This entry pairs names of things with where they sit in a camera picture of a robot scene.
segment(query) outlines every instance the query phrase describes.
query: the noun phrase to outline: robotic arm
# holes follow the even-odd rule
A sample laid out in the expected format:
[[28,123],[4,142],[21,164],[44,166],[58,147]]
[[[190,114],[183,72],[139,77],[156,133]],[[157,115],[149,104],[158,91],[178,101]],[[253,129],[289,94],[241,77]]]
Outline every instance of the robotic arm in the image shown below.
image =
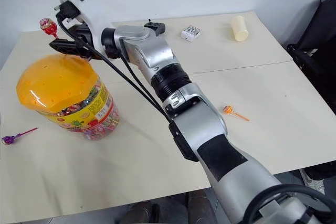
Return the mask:
[[[164,24],[113,28],[100,6],[96,0],[61,0],[58,21],[76,18],[82,25],[67,31],[74,42],[56,39],[50,45],[89,60],[99,58],[100,53],[109,58],[123,57],[136,65],[162,101],[181,153],[201,163],[231,223],[322,223],[321,218],[316,218],[318,212],[284,194],[307,193],[307,188],[292,185],[285,189],[262,164],[231,145],[221,115],[199,86],[191,82],[167,42],[157,36],[164,32]],[[309,192],[334,214],[336,208],[331,200]],[[332,217],[325,220],[333,223]]]

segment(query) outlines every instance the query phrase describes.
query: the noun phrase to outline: table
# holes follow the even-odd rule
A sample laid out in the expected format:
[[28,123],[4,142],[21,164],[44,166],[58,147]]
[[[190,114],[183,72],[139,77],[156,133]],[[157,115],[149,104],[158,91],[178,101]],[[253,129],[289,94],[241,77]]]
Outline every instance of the table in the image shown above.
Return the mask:
[[[231,41],[226,29],[222,33],[232,16],[164,20],[165,37],[191,79],[218,109],[230,104],[250,118],[245,122],[224,115],[229,140],[273,174],[334,160],[333,112],[253,12],[244,14],[247,41]],[[179,39],[189,24],[202,30],[192,43]],[[39,127],[15,145],[0,146],[3,223],[209,186],[201,165],[185,160],[177,149],[165,119],[101,61],[92,65],[122,116],[108,137],[83,140],[21,106],[16,82],[30,63],[52,52],[47,45],[51,40],[42,31],[22,33],[1,71],[1,136]]]

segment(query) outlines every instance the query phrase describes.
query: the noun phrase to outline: black chair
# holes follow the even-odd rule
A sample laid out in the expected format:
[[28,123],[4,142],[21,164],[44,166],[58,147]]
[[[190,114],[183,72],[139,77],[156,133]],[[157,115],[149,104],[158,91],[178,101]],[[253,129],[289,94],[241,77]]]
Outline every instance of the black chair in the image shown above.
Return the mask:
[[336,114],[336,0],[320,0],[301,39],[287,51]]

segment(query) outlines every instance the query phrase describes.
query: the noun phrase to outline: candy jar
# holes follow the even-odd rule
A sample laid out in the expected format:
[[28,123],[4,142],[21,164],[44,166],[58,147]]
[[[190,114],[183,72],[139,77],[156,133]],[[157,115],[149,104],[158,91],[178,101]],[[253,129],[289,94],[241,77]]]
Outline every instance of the candy jar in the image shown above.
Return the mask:
[[97,140],[119,123],[110,92],[87,60],[51,55],[30,65],[16,92],[20,103],[59,126]]

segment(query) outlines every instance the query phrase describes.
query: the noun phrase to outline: floor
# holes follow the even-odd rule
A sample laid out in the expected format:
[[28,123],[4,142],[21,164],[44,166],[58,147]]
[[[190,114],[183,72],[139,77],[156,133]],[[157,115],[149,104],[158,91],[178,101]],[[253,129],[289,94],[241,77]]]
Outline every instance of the floor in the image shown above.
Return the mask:
[[[303,184],[298,170],[287,173],[277,174],[276,177],[284,184]],[[336,177],[324,180],[325,193],[336,199]],[[218,200],[211,188],[206,188],[205,193],[209,199],[218,223],[229,224],[229,221],[218,203]],[[299,197],[304,203],[311,203],[313,206],[315,202],[305,197]],[[151,200],[152,203],[157,203],[161,207],[160,222],[173,223],[173,224],[186,224],[187,223],[187,210],[185,207],[184,194],[172,195],[164,198]],[[56,218],[28,221],[24,224],[117,224],[120,218],[128,211],[132,205],[125,205],[103,210],[85,212],[76,215],[61,216]]]

